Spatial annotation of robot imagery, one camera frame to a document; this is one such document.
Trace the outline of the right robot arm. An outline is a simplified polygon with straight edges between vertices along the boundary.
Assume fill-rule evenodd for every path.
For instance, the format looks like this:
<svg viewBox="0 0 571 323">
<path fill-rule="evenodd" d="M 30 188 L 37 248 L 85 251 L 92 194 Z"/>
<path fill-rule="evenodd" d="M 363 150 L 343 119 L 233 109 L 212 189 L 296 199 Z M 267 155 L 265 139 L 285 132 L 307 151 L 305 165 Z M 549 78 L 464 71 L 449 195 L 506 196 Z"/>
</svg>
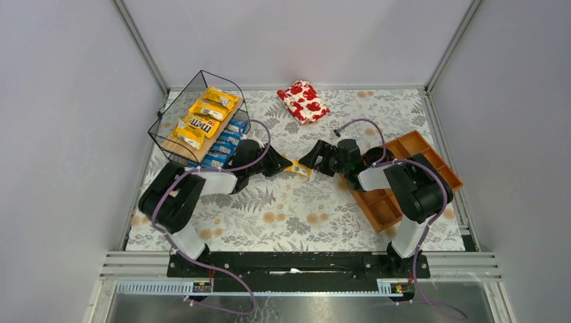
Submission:
<svg viewBox="0 0 571 323">
<path fill-rule="evenodd" d="M 387 250 L 400 259 L 419 254 L 431 224 L 453 199 L 451 187 L 421 153 L 389 160 L 382 148 L 376 160 L 366 161 L 354 139 L 334 145 L 319 140 L 299 162 L 328 176 L 341 175 L 357 192 L 391 190 L 403 218 Z"/>
</svg>

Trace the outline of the blue m&m bag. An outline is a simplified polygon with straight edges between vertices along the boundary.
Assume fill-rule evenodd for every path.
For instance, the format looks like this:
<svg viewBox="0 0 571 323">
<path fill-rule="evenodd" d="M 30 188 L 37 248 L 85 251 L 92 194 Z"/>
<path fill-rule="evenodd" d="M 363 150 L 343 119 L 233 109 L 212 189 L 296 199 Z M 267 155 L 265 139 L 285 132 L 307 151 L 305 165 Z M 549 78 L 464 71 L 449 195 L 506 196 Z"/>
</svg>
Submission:
<svg viewBox="0 0 571 323">
<path fill-rule="evenodd" d="M 210 152 L 212 153 L 223 153 L 226 155 L 233 155 L 235 152 L 236 146 L 229 141 L 216 141 L 211 149 Z"/>
<path fill-rule="evenodd" d="M 224 142 L 224 143 L 230 143 L 233 146 L 237 147 L 241 144 L 242 142 L 242 137 L 240 135 L 239 132 L 236 131 L 224 131 L 221 133 L 221 135 L 218 137 L 218 141 Z"/>
<path fill-rule="evenodd" d="M 226 129 L 228 131 L 245 134 L 248 131 L 248 122 L 246 120 L 231 120 Z"/>
<path fill-rule="evenodd" d="M 206 157 L 201 163 L 189 161 L 187 167 L 196 168 L 200 166 L 201 168 L 222 168 L 225 164 L 225 160 L 218 160 Z"/>
<path fill-rule="evenodd" d="M 211 162 L 221 162 L 221 163 L 225 163 L 227 161 L 227 159 L 229 158 L 229 154 L 227 153 L 222 153 L 219 151 L 210 151 L 206 156 L 204 161 L 211 161 Z"/>
</svg>

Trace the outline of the red white floral pouch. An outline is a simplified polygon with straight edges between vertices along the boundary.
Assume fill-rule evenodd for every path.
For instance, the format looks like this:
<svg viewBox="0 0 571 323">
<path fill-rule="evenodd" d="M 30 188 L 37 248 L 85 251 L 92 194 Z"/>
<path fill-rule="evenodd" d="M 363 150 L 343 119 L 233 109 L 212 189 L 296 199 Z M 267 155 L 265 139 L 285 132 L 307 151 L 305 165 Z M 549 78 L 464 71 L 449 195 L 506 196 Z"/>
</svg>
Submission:
<svg viewBox="0 0 571 323">
<path fill-rule="evenodd" d="M 300 125 L 315 123 L 330 113 L 329 107 L 307 81 L 295 81 L 288 88 L 277 90 L 277 96 Z"/>
</svg>

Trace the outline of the yellow m&m bag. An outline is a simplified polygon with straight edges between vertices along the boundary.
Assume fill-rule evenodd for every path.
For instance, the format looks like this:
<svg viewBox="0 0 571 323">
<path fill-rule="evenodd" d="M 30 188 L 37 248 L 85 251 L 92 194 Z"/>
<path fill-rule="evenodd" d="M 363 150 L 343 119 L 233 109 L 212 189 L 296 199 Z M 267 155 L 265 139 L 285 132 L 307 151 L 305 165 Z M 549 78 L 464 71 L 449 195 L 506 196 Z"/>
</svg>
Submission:
<svg viewBox="0 0 571 323">
<path fill-rule="evenodd" d="M 218 121 L 223 121 L 230 114 L 231 110 L 218 104 L 217 102 L 212 102 L 206 99 L 198 99 L 190 108 L 189 114 L 200 114 L 203 116 L 209 116 Z"/>
<path fill-rule="evenodd" d="M 183 119 L 180 119 L 172 131 L 172 136 L 183 140 L 193 149 L 200 150 L 205 141 L 205 135 L 202 130 L 191 127 Z"/>
<path fill-rule="evenodd" d="M 292 160 L 291 165 L 284 169 L 285 172 L 295 173 L 307 178 L 310 178 L 312 175 L 312 170 L 306 166 L 300 164 L 297 160 Z"/>
<path fill-rule="evenodd" d="M 228 110 L 232 110 L 239 100 L 238 96 L 226 93 L 226 92 L 222 91 L 221 89 L 218 89 L 217 87 L 213 87 L 213 86 L 208 87 L 205 90 L 203 97 L 207 100 L 212 101 L 212 102 L 221 104 L 224 108 L 226 108 Z"/>
<path fill-rule="evenodd" d="M 200 130 L 208 139 L 215 135 L 221 124 L 215 118 L 202 114 L 188 114 L 183 120 L 189 127 Z"/>
</svg>

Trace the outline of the orange compartment tray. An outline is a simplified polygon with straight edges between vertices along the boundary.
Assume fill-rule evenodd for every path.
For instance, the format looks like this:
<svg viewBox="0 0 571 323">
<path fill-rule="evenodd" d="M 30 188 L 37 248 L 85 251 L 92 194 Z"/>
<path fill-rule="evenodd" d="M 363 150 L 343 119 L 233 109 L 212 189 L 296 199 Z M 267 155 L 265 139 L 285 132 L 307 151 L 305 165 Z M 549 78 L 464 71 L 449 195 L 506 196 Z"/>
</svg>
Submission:
<svg viewBox="0 0 571 323">
<path fill-rule="evenodd" d="M 463 187 L 461 179 L 418 131 L 388 142 L 387 154 L 389 159 L 411 159 L 431 168 L 442 180 L 449 203 Z M 431 216 L 442 208 L 442 191 L 435 179 L 415 166 L 406 164 L 391 170 L 388 185 L 371 191 L 351 191 L 376 233 L 396 225 L 404 215 L 417 221 L 422 215 Z"/>
</svg>

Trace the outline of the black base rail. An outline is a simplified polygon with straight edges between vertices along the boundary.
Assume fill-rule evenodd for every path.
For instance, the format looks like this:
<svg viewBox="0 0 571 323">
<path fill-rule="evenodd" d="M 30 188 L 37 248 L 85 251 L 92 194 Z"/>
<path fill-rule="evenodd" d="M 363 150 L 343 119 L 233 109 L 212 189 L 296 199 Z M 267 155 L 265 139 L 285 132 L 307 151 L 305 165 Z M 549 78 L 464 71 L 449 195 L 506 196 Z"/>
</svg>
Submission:
<svg viewBox="0 0 571 323">
<path fill-rule="evenodd" d="M 202 292 L 376 292 L 380 281 L 413 283 L 431 276 L 428 260 L 397 260 L 384 252 L 210 252 L 198 266 L 170 255 L 169 278 L 200 279 Z"/>
</svg>

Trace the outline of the floral table mat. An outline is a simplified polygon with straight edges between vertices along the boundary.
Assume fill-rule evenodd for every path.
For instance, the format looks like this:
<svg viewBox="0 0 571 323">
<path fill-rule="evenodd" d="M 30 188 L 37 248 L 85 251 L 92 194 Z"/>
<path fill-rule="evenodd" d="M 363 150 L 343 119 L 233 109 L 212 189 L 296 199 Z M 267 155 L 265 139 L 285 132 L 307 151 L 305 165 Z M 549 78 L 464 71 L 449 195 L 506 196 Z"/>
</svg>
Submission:
<svg viewBox="0 0 571 323">
<path fill-rule="evenodd" d="M 362 151 L 411 131 L 432 142 L 417 89 L 321 89 L 318 94 L 330 113 L 300 125 L 275 91 L 245 92 L 255 120 L 250 133 L 293 160 L 319 139 L 333 143 L 338 128 Z M 238 194 L 203 197 L 191 223 L 213 251 L 383 251 L 399 230 L 394 225 L 376 233 L 339 177 L 291 172 L 256 175 Z"/>
</svg>

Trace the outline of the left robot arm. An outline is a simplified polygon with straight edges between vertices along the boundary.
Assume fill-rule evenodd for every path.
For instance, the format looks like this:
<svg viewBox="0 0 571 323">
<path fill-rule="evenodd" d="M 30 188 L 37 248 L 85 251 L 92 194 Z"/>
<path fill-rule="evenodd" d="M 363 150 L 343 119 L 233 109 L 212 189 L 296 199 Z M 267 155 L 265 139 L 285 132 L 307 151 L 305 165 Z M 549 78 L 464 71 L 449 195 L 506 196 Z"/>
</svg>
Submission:
<svg viewBox="0 0 571 323">
<path fill-rule="evenodd" d="M 251 176 L 274 176 L 292 166 L 271 145 L 245 139 L 222 165 L 213 162 L 186 170 L 168 162 L 139 198 L 137 208 L 166 236 L 173 248 L 198 260 L 208 253 L 207 244 L 191 224 L 199 199 L 207 195 L 231 195 L 246 188 Z"/>
</svg>

